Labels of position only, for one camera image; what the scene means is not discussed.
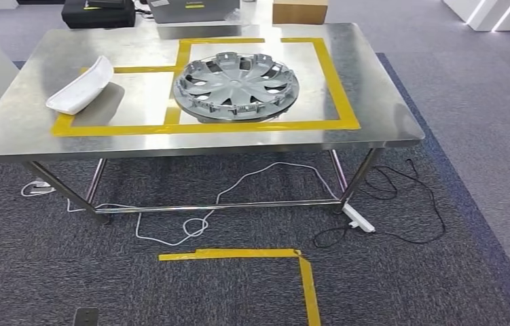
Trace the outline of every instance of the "white cable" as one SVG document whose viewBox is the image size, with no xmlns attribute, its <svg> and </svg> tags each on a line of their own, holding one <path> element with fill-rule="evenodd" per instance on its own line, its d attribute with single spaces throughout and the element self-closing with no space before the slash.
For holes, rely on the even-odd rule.
<svg viewBox="0 0 510 326">
<path fill-rule="evenodd" d="M 239 178 L 239 180 L 237 182 L 235 182 L 235 184 L 233 184 L 231 187 L 223 190 L 222 192 L 219 192 L 219 194 L 217 195 L 217 199 L 215 201 L 215 204 L 219 204 L 219 201 L 221 199 L 221 196 L 230 192 L 231 190 L 233 190 L 235 187 L 237 187 L 243 180 L 244 178 L 246 177 L 249 177 L 251 175 L 256 175 L 256 174 L 259 174 L 259 173 L 262 173 L 270 168 L 272 168 L 273 166 L 275 165 L 279 165 L 279 164 L 284 164 L 284 165 L 289 165 L 289 166 L 299 166 L 299 167 L 302 167 L 302 168 L 309 168 L 311 170 L 314 171 L 314 174 L 321 180 L 321 182 L 323 183 L 323 185 L 325 186 L 325 188 L 327 189 L 327 191 L 331 194 L 331 196 L 334 198 L 334 199 L 338 199 L 337 196 L 335 196 L 335 194 L 333 193 L 333 191 L 331 190 L 331 188 L 329 187 L 329 185 L 327 184 L 327 182 L 324 180 L 323 176 L 321 176 L 320 172 L 313 166 L 308 166 L 308 165 L 304 165 L 304 164 L 295 164 L 295 163 L 286 163 L 286 162 L 275 162 L 265 168 L 262 168 L 261 170 L 258 170 L 258 171 L 255 171 L 255 172 L 251 172 L 251 173 L 247 173 L 245 175 L 243 175 L 241 178 Z M 168 246 L 172 246 L 172 247 L 175 247 L 175 246 L 178 246 L 180 245 L 181 243 L 189 240 L 190 238 L 194 238 L 194 237 L 197 237 L 197 236 L 200 236 L 203 234 L 203 232 L 208 228 L 208 221 L 207 219 L 215 212 L 215 210 L 213 209 L 212 211 L 208 212 L 207 215 L 205 215 L 203 218 L 199 219 L 199 218 L 192 218 L 192 219 L 188 219 L 187 221 L 185 221 L 183 223 L 183 231 L 187 234 L 187 236 L 185 238 L 183 238 L 182 240 L 180 240 L 179 242 L 176 242 L 176 243 L 169 243 L 169 242 L 165 242 L 163 240 L 160 240 L 160 239 L 155 239 L 155 238 L 150 238 L 150 237 L 146 237 L 146 236 L 139 236 L 139 226 L 141 224 L 141 214 L 139 214 L 139 220 L 136 222 L 136 229 L 135 229 L 135 236 L 137 238 L 140 238 L 140 239 L 145 239 L 145 240 L 152 240 L 152 241 L 156 241 L 156 242 L 160 242 L 162 243 L 163 245 L 168 245 Z M 193 233 L 190 233 L 187 229 L 187 223 L 189 223 L 190 221 L 201 221 L 202 222 L 202 227 L 199 229 L 199 230 L 196 230 L 195 232 Z"/>
<path fill-rule="evenodd" d="M 52 193 L 52 192 L 55 192 L 55 191 L 56 191 L 56 190 L 53 188 L 53 189 L 51 189 L 51 190 L 50 190 L 50 191 L 48 191 L 48 192 L 38 192 L 38 193 L 36 193 L 36 194 L 28 194 L 28 195 L 24 192 L 24 191 L 25 191 L 28 187 L 30 187 L 30 186 L 32 186 L 32 185 L 41 185 L 41 184 L 43 184 L 43 183 L 44 183 L 43 181 L 33 181 L 33 182 L 29 182 L 29 183 L 27 183 L 27 184 L 26 184 L 26 185 L 24 185 L 24 187 L 21 189 L 21 196 L 23 196 L 23 197 L 35 197 L 35 196 L 41 196 L 41 195 L 50 194 L 50 193 Z"/>
<path fill-rule="evenodd" d="M 311 170 L 314 171 L 314 174 L 318 177 L 319 180 L 321 180 L 321 183 L 325 186 L 325 189 L 329 192 L 329 194 L 331 194 L 331 197 L 333 199 L 338 199 L 337 196 L 333 193 L 333 191 L 331 190 L 331 188 L 329 187 L 329 185 L 327 184 L 327 182 L 325 181 L 325 179 L 323 178 L 323 176 L 321 176 L 320 172 L 313 166 L 308 166 L 308 165 L 304 165 L 304 164 L 296 164 L 296 163 L 287 163 L 287 162 L 275 162 L 265 168 L 262 168 L 261 170 L 257 170 L 255 172 L 251 172 L 251 173 L 247 173 L 245 175 L 243 175 L 241 178 L 239 178 L 239 180 L 237 180 L 237 182 L 235 182 L 235 184 L 233 184 L 231 187 L 223 190 L 222 192 L 219 192 L 219 194 L 217 194 L 217 199 L 215 201 L 215 204 L 219 204 L 220 200 L 221 200 L 221 196 L 230 192 L 231 190 L 233 190 L 234 188 L 236 188 L 243 180 L 244 178 L 246 177 L 250 177 L 251 175 L 256 175 L 256 174 L 259 174 L 259 173 L 262 173 L 264 171 L 267 171 L 268 169 L 272 168 L 273 166 L 276 166 L 276 165 L 279 165 L 279 164 L 282 164 L 282 165 L 288 165 L 288 166 L 298 166 L 298 167 L 301 167 L 301 168 L 309 168 Z M 34 184 L 36 183 L 37 181 L 34 181 L 34 182 L 31 182 L 27 185 L 25 185 L 22 190 L 21 190 L 21 194 L 25 197 L 33 197 L 33 196 L 40 196 L 40 195 L 44 195 L 44 194 L 50 194 L 51 192 L 54 192 L 51 191 L 51 192 L 48 192 L 48 193 L 42 193 L 42 194 L 33 194 L 33 195 L 25 195 L 24 194 L 24 190 L 30 186 L 31 184 Z M 105 204 L 100 204 L 98 206 L 96 206 L 95 208 L 96 209 L 99 209 L 100 207 L 103 207 L 103 206 L 116 206 L 116 207 L 126 207 L 126 208 L 133 208 L 134 206 L 127 206 L 127 205 L 121 205 L 121 204 L 110 204 L 110 203 L 105 203 Z M 71 201 L 69 199 L 67 199 L 67 212 L 69 213 L 75 213 L 75 212 L 80 212 L 80 211 L 84 211 L 85 209 L 73 209 L 71 210 Z M 181 243 L 189 240 L 190 238 L 195 238 L 197 236 L 200 236 L 203 234 L 203 232 L 208 228 L 208 221 L 207 219 L 215 212 L 215 210 L 211 210 L 210 212 L 208 212 L 203 218 L 197 218 L 197 217 L 194 217 L 192 219 L 188 219 L 186 220 L 184 223 L 183 223 L 183 232 L 185 232 L 185 234 L 187 234 L 187 236 L 183 239 L 181 239 L 179 242 L 175 242 L 175 243 L 171 243 L 171 242 L 166 242 L 166 241 L 163 241 L 163 240 L 160 240 L 160 239 L 156 239 L 156 238 L 150 238 L 150 237 L 147 237 L 147 236 L 141 236 L 139 235 L 139 228 L 141 226 L 141 217 L 143 216 L 142 213 L 139 213 L 139 216 L 137 218 L 137 221 L 136 221 L 136 228 L 134 229 L 134 235 L 139 238 L 139 239 L 143 239 L 143 240 L 152 240 L 152 241 L 155 241 L 155 242 L 159 242 L 159 243 L 162 243 L 163 245 L 168 245 L 168 246 L 172 246 L 172 247 L 175 247 L 175 246 L 178 246 L 180 245 Z M 189 230 L 187 229 L 187 224 L 190 222 L 190 221 L 201 221 L 202 222 L 202 226 L 199 230 L 196 230 L 195 232 L 192 232 L 190 233 Z"/>
</svg>

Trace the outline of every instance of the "yellow tape marking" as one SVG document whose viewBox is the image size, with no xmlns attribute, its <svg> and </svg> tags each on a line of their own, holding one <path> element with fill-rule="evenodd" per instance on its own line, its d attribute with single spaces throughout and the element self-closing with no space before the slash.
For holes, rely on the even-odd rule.
<svg viewBox="0 0 510 326">
<path fill-rule="evenodd" d="M 166 124 L 161 126 L 80 126 L 55 128 L 52 132 L 58 137 L 102 137 L 129 134 L 200 134 L 213 132 L 261 132 L 294 130 L 348 130 L 348 122 L 320 120 L 304 122 L 245 122 L 236 124 Z"/>
<path fill-rule="evenodd" d="M 177 66 L 182 71 L 191 57 L 191 44 L 179 41 L 179 52 L 177 53 Z M 175 77 L 173 76 L 173 84 L 170 86 L 168 95 L 168 103 L 165 112 L 164 124 L 179 124 L 181 121 L 181 108 L 173 97 L 172 88 L 175 86 Z"/>
<path fill-rule="evenodd" d="M 309 326 L 321 326 L 316 292 L 310 262 L 295 249 L 197 249 L 194 253 L 168 253 L 158 255 L 159 261 L 221 258 L 281 258 L 298 257 L 303 282 L 305 307 Z"/>
<path fill-rule="evenodd" d="M 103 137 L 129 134 L 187 134 L 209 132 L 261 132 L 286 130 L 353 130 L 359 129 L 357 120 L 345 90 L 337 74 L 325 42 L 321 38 L 291 37 L 281 39 L 284 43 L 312 43 L 339 120 L 303 122 L 247 122 L 235 124 L 188 124 L 180 125 L 181 108 L 172 95 L 172 86 L 166 108 L 164 124 L 159 126 L 81 126 L 72 127 L 73 116 L 60 114 L 53 125 L 53 135 L 58 137 Z M 179 73 L 189 62 L 192 44 L 216 43 L 264 43 L 262 38 L 180 39 L 175 66 L 167 67 L 116 67 L 115 73 L 173 72 Z"/>
<path fill-rule="evenodd" d="M 314 280 L 312 278 L 312 268 L 310 262 L 299 256 L 299 266 L 301 267 L 301 277 L 303 278 L 303 291 L 305 295 L 305 306 L 307 307 L 307 319 L 309 326 L 321 326 L 321 316 L 318 313 L 318 303 L 316 302 L 316 293 L 314 291 Z"/>
<path fill-rule="evenodd" d="M 337 73 L 337 69 L 333 64 L 329 50 L 325 45 L 325 41 L 321 38 L 312 37 L 290 37 L 280 40 L 283 43 L 309 42 L 313 44 L 316 56 L 318 57 L 318 61 L 321 64 L 321 68 L 323 69 L 323 74 L 327 80 L 327 85 L 329 86 L 331 97 L 335 103 L 335 108 L 339 113 L 339 118 L 341 120 L 349 121 L 350 124 L 354 126 L 351 129 L 359 129 L 361 126 L 359 125 L 357 117 L 354 116 L 354 112 L 350 102 L 348 101 L 348 97 L 346 96 L 346 92 L 341 83 L 341 79 L 339 78 L 339 74 Z"/>
</svg>

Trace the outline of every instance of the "led light strip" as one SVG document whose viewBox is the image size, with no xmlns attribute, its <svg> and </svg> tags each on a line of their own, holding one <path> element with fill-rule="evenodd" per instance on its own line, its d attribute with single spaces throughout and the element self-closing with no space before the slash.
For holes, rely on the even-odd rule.
<svg viewBox="0 0 510 326">
<path fill-rule="evenodd" d="M 481 0 L 481 2 L 479 2 L 479 5 L 475 8 L 475 11 L 473 11 L 473 13 L 469 16 L 469 19 L 467 19 L 465 25 L 470 24 L 471 21 L 475 19 L 475 16 L 478 14 L 479 10 L 483 7 L 485 2 L 487 2 L 487 0 Z"/>
<path fill-rule="evenodd" d="M 510 7 L 509 9 L 507 9 L 507 11 L 505 12 L 505 14 L 500 17 L 500 19 L 498 20 L 498 22 L 494 25 L 494 27 L 492 28 L 491 32 L 496 32 L 496 30 L 498 29 L 498 27 L 505 21 L 505 19 L 507 19 L 507 16 L 510 14 Z"/>
</svg>

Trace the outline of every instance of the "electrical cord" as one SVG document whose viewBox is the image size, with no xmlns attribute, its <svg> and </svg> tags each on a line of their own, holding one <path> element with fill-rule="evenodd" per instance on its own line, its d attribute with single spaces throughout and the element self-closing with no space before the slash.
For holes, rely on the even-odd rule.
<svg viewBox="0 0 510 326">
<path fill-rule="evenodd" d="M 221 196 L 230 192 L 231 190 L 233 190 L 234 188 L 236 188 L 245 178 L 247 177 L 250 177 L 251 175 L 257 175 L 259 173 L 262 173 L 264 171 L 267 171 L 268 169 L 272 168 L 273 166 L 276 166 L 276 165 L 287 165 L 287 166 L 296 166 L 296 167 L 301 167 L 301 168 L 308 168 L 310 170 L 313 170 L 314 174 L 318 177 L 318 179 L 321 181 L 321 183 L 325 186 L 325 189 L 329 192 L 329 194 L 331 195 L 332 198 L 334 199 L 338 199 L 337 196 L 334 194 L 334 192 L 331 190 L 331 188 L 329 187 L 329 185 L 327 184 L 327 182 L 325 181 L 325 179 L 323 178 L 323 176 L 320 174 L 320 172 L 313 166 L 308 166 L 308 165 L 304 165 L 304 164 L 296 164 L 296 163 L 287 163 L 287 162 L 275 162 L 275 163 L 272 163 L 268 166 L 266 166 L 265 168 L 262 168 L 260 170 L 256 170 L 255 172 L 251 172 L 251 173 L 247 173 L 245 175 L 243 175 L 241 178 L 239 178 L 239 180 L 237 180 L 237 182 L 235 182 L 235 184 L 233 184 L 231 187 L 223 190 L 222 192 L 219 192 L 219 194 L 217 194 L 217 199 L 215 201 L 215 204 L 219 204 L 220 203 L 220 200 L 221 200 Z M 31 183 L 28 183 L 27 185 L 25 185 L 22 189 L 21 189 L 21 195 L 23 195 L 24 197 L 33 197 L 33 196 L 40 196 L 40 195 L 44 195 L 44 194 L 50 194 L 51 192 L 54 192 L 55 190 L 52 190 L 50 192 L 47 192 L 47 193 L 41 193 L 41 194 L 25 194 L 25 189 L 28 188 L 30 185 L 36 185 L 38 183 L 41 183 L 40 181 L 33 181 Z M 98 206 L 96 206 L 95 208 L 99 209 L 101 207 L 104 207 L 104 206 L 116 206 L 116 207 L 126 207 L 126 208 L 132 208 L 133 206 L 127 206 L 127 205 L 121 205 L 121 204 L 110 204 L 110 203 L 105 203 L 105 204 L 100 204 Z M 67 199 L 67 212 L 69 213 L 75 213 L 75 212 L 80 212 L 80 211 L 84 211 L 85 209 L 71 209 L 71 201 L 69 199 Z M 182 238 L 180 241 L 178 242 L 166 242 L 164 240 L 160 240 L 160 239 L 157 239 L 157 238 L 151 238 L 151 237 L 148 237 L 148 236 L 141 236 L 139 234 L 139 229 L 140 229 L 140 226 L 141 226 L 141 217 L 143 216 L 142 213 L 139 213 L 139 216 L 137 218 L 137 221 L 136 221 L 136 227 L 135 227 L 135 231 L 134 231 L 134 235 L 139 238 L 139 239 L 143 239 L 143 240 L 151 240 L 151 241 L 155 241 L 155 242 L 158 242 L 158 243 L 162 243 L 163 245 L 168 245 L 168 246 L 171 246 L 171 247 L 175 247 L 175 246 L 178 246 L 180 245 L 181 243 L 189 240 L 190 238 L 195 238 L 195 237 L 198 237 L 198 236 L 201 236 L 203 234 L 203 232 L 208 228 L 208 221 L 207 219 L 215 212 L 215 210 L 211 210 L 209 213 L 207 213 L 203 218 L 197 218 L 197 217 L 194 217 L 194 218 L 191 218 L 191 219 L 187 219 L 184 223 L 183 223 L 183 232 L 186 234 L 186 237 Z M 199 230 L 196 230 L 195 232 L 190 232 L 187 228 L 187 224 L 189 222 L 192 222 L 192 221 L 200 221 L 201 222 L 201 228 Z"/>
<path fill-rule="evenodd" d="M 432 241 L 435 241 L 435 240 L 438 240 L 439 238 L 441 238 L 446 233 L 446 225 L 445 225 L 443 217 L 441 216 L 441 214 L 439 212 L 439 209 L 437 207 L 437 203 L 436 203 L 436 200 L 435 200 L 435 193 L 432 191 L 432 189 L 429 186 L 427 186 L 425 183 L 423 183 L 421 180 L 419 180 L 419 174 L 418 174 L 418 171 L 416 170 L 416 168 L 414 166 L 413 161 L 411 159 L 408 159 L 408 160 L 406 160 L 406 162 L 409 163 L 409 165 L 411 166 L 411 169 L 414 171 L 414 174 L 415 174 L 414 177 L 410 176 L 410 175 L 408 175 L 406 173 L 403 173 L 401 171 L 395 170 L 395 169 L 393 169 L 393 168 L 391 168 L 389 166 L 386 166 L 386 165 L 375 165 L 375 166 L 373 166 L 371 168 L 372 170 L 375 170 L 378 173 L 380 173 L 388 181 L 388 184 L 390 185 L 391 189 L 384 189 L 384 188 L 381 188 L 381 187 L 376 187 L 375 185 L 370 183 L 367 179 L 365 180 L 366 186 L 370 187 L 370 188 L 372 188 L 372 189 L 374 189 L 374 190 L 376 190 L 378 192 L 384 192 L 384 193 L 390 194 L 389 196 L 387 196 L 387 197 L 376 196 L 376 195 L 372 194 L 371 192 L 365 191 L 364 189 L 361 189 L 360 191 L 363 192 L 364 194 L 372 197 L 372 198 L 377 199 L 377 200 L 392 200 L 392 199 L 395 199 L 399 195 L 399 190 L 398 190 L 397 186 L 393 183 L 393 180 L 391 179 L 391 177 L 386 172 L 384 172 L 384 170 L 389 170 L 390 172 L 396 173 L 396 174 L 398 174 L 398 175 L 400 175 L 402 177 L 405 177 L 405 178 L 411 179 L 412 181 L 415 181 L 417 184 L 422 185 L 428 191 L 429 197 L 431 199 L 431 202 L 433 203 L 433 210 L 435 211 L 435 214 L 437 215 L 437 217 L 439 218 L 440 223 L 441 223 L 441 232 L 438 233 L 436 236 L 432 237 L 431 239 L 424 240 L 424 241 L 409 240 L 409 239 L 406 239 L 406 238 L 404 238 L 404 237 L 402 237 L 402 236 L 400 236 L 398 234 L 391 233 L 391 232 L 378 232 L 378 231 L 375 231 L 375 232 L 368 233 L 368 234 L 365 234 L 365 235 L 367 236 L 367 235 L 374 235 L 374 234 L 383 234 L 383 235 L 387 235 L 387 236 L 393 236 L 395 238 L 398 238 L 400 240 L 406 241 L 408 243 L 412 243 L 412 244 L 416 244 L 416 245 L 423 245 L 423 244 L 426 244 L 426 243 L 429 243 L 429 242 L 432 242 Z M 275 162 L 275 163 L 272 163 L 272 164 L 266 166 L 265 168 L 263 168 L 261 170 L 257 170 L 255 172 L 251 172 L 251 173 L 247 173 L 247 174 L 243 175 L 231 187 L 229 187 L 229 188 L 227 188 L 227 189 L 225 189 L 222 192 L 219 192 L 217 194 L 217 197 L 216 197 L 216 200 L 215 200 L 215 204 L 219 204 L 220 200 L 221 200 L 221 196 L 226 194 L 226 193 L 228 193 L 228 192 L 230 192 L 234 188 L 236 188 L 245 178 L 250 177 L 252 175 L 256 175 L 256 174 L 262 173 L 262 172 L 264 172 L 264 171 L 266 171 L 266 170 L 268 170 L 268 169 L 270 169 L 270 168 L 272 168 L 273 166 L 276 166 L 276 165 L 295 166 L 295 167 L 302 167 L 302 168 L 308 168 L 310 170 L 313 170 L 314 174 L 319 178 L 319 180 L 321 181 L 321 183 L 323 184 L 325 189 L 329 192 L 331 197 L 334 198 L 334 199 L 338 199 L 338 197 L 333 193 L 333 191 L 331 190 L 331 188 L 327 184 L 326 180 L 323 178 L 323 176 L 321 176 L 320 172 L 315 167 L 304 165 L 304 164 L 287 163 L 287 162 Z M 30 183 L 27 183 L 21 189 L 20 193 L 24 197 L 34 197 L 34 196 L 41 196 L 41 195 L 46 195 L 46 194 L 50 194 L 52 192 L 55 192 L 55 189 L 52 189 L 49 192 L 44 192 L 44 193 L 39 193 L 39 194 L 26 194 L 25 193 L 25 190 L 28 187 L 30 187 L 32 185 L 41 185 L 43 183 L 44 182 L 42 182 L 42 181 L 33 181 L 33 182 L 30 182 Z M 133 207 L 133 206 L 123 205 L 123 204 L 104 203 L 104 204 L 100 204 L 100 205 L 96 206 L 95 208 L 99 209 L 99 208 L 104 207 L 104 206 L 125 207 L 125 208 L 132 208 Z M 67 199 L 67 212 L 75 213 L 75 212 L 80 212 L 80 211 L 85 211 L 85 209 L 71 209 L 71 201 L 69 199 Z M 139 238 L 139 239 L 151 240 L 151 241 L 159 242 L 159 243 L 161 243 L 163 245 L 168 245 L 168 246 L 175 247 L 175 246 L 178 246 L 181 243 L 189 240 L 190 238 L 195 238 L 195 237 L 201 236 L 204 233 L 204 231 L 208 228 L 208 221 L 207 221 L 208 218 L 214 212 L 215 212 L 215 210 L 211 210 L 203 218 L 191 218 L 191 219 L 187 219 L 183 223 L 183 225 L 182 225 L 183 232 L 185 233 L 186 236 L 184 238 L 182 238 L 178 242 L 167 242 L 167 241 L 160 240 L 160 239 L 157 239 L 157 238 L 152 238 L 152 237 L 148 237 L 148 236 L 141 236 L 139 234 L 139 230 L 140 230 L 140 227 L 141 227 L 141 219 L 142 219 L 143 214 L 139 213 L 139 216 L 137 217 L 137 221 L 136 221 L 135 236 L 137 238 Z M 187 225 L 188 225 L 188 223 L 190 223 L 192 221 L 199 221 L 199 222 L 201 222 L 201 228 L 196 230 L 195 232 L 190 232 L 188 227 L 187 227 Z M 349 225 L 345 225 L 345 226 L 341 226 L 341 227 L 337 227 L 337 228 L 331 228 L 331 229 L 323 230 L 323 231 L 319 232 L 318 234 L 314 235 L 314 237 L 312 239 L 313 244 L 317 248 L 329 248 L 329 247 L 332 247 L 333 245 L 336 245 L 337 243 L 341 242 L 344 239 L 344 237 L 346 236 L 346 234 L 347 234 L 347 232 L 349 230 L 353 230 L 353 228 L 350 227 Z M 326 245 L 321 245 L 321 244 L 318 243 L 318 238 L 320 238 L 323 234 L 327 234 L 327 233 L 335 232 L 335 231 L 342 231 L 341 236 L 335 242 L 330 243 L 330 244 L 326 244 Z"/>
<path fill-rule="evenodd" d="M 153 13 L 150 11 L 150 10 L 144 10 L 144 9 L 141 9 L 141 8 L 135 8 L 134 9 L 134 12 L 138 13 L 141 15 L 142 18 L 144 19 L 155 19 L 152 15 Z"/>
<path fill-rule="evenodd" d="M 411 179 L 412 181 L 415 181 L 417 184 L 422 185 L 427 190 L 427 192 L 429 193 L 429 198 L 431 199 L 431 202 L 433 203 L 433 210 L 434 210 L 436 216 L 438 217 L 439 222 L 441 223 L 441 231 L 440 231 L 440 233 L 438 233 L 437 235 L 435 235 L 434 237 L 432 237 L 432 238 L 430 238 L 428 240 L 423 240 L 423 241 L 416 241 L 416 240 L 406 239 L 406 238 L 404 238 L 404 237 L 402 237 L 402 236 L 400 236 L 400 235 L 398 235 L 396 233 L 391 233 L 391 232 L 379 232 L 379 231 L 375 231 L 375 232 L 372 232 L 372 233 L 367 233 L 365 235 L 366 236 L 372 236 L 372 235 L 376 235 L 376 234 L 382 234 L 382 235 L 387 235 L 387 236 L 393 236 L 393 237 L 398 238 L 398 239 L 400 239 L 402 241 L 405 241 L 405 242 L 408 242 L 408 243 L 412 243 L 412 244 L 415 244 L 415 245 L 425 245 L 427 243 L 439 240 L 442 236 L 444 236 L 446 234 L 446 232 L 447 232 L 447 227 L 446 227 L 445 221 L 443 220 L 443 217 L 441 216 L 441 213 L 439 212 L 439 208 L 437 206 L 437 201 L 435 199 L 435 193 L 432 191 L 432 189 L 429 186 L 427 186 L 424 182 L 419 180 L 419 174 L 418 174 L 417 169 L 415 168 L 413 160 L 407 159 L 406 162 L 411 166 L 411 169 L 414 171 L 414 174 L 415 174 L 414 177 L 412 177 L 412 176 L 410 176 L 410 175 L 408 175 L 406 173 L 403 173 L 401 171 L 395 170 L 395 169 L 393 169 L 393 168 L 391 168 L 390 166 L 387 166 L 387 165 L 375 165 L 375 166 L 371 167 L 371 170 L 375 170 L 375 171 L 379 172 L 381 175 L 383 175 L 385 177 L 385 179 L 388 181 L 388 183 L 392 187 L 392 190 L 376 187 L 376 186 L 372 185 L 370 182 L 368 182 L 367 180 L 365 180 L 365 184 L 368 185 L 370 188 L 373 188 L 373 189 L 375 189 L 377 191 L 390 193 L 391 195 L 389 197 L 375 196 L 375 195 L 373 195 L 373 194 L 371 194 L 369 192 L 366 192 L 365 190 L 362 190 L 362 189 L 361 189 L 361 192 L 363 192 L 364 194 L 367 194 L 368 196 L 371 196 L 372 198 L 375 198 L 377 200 L 392 200 L 392 199 L 395 199 L 399 195 L 399 190 L 398 190 L 397 186 L 393 183 L 393 180 L 391 179 L 391 177 L 389 177 L 389 175 L 387 175 L 383 170 L 389 170 L 389 171 L 391 171 L 393 173 L 396 173 L 396 174 L 398 174 L 398 175 L 400 175 L 402 177 L 405 177 L 405 178 Z M 313 239 L 312 239 L 313 245 L 315 247 L 317 247 L 317 248 L 322 248 L 322 249 L 326 249 L 326 248 L 332 247 L 332 246 L 336 245 L 337 243 L 341 242 L 344 239 L 344 237 L 346 236 L 347 232 L 349 230 L 353 230 L 353 229 L 354 228 L 350 227 L 349 225 L 345 225 L 345 226 L 341 226 L 341 227 L 337 227 L 337 228 L 331 228 L 331 229 L 323 230 L 323 231 L 321 231 L 318 234 L 315 234 L 313 236 Z M 320 238 L 323 234 L 328 234 L 328 233 L 336 232 L 336 231 L 342 231 L 342 234 L 341 234 L 341 236 L 335 242 L 331 242 L 329 244 L 319 244 L 318 238 Z"/>
</svg>

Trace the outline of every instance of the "black case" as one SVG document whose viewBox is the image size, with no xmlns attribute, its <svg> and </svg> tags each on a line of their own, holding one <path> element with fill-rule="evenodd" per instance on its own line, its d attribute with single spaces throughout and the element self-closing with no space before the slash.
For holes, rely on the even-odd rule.
<svg viewBox="0 0 510 326">
<path fill-rule="evenodd" d="M 134 26 L 134 3 L 123 9 L 85 9 L 85 0 L 66 0 L 60 14 L 70 29 L 112 29 Z"/>
</svg>

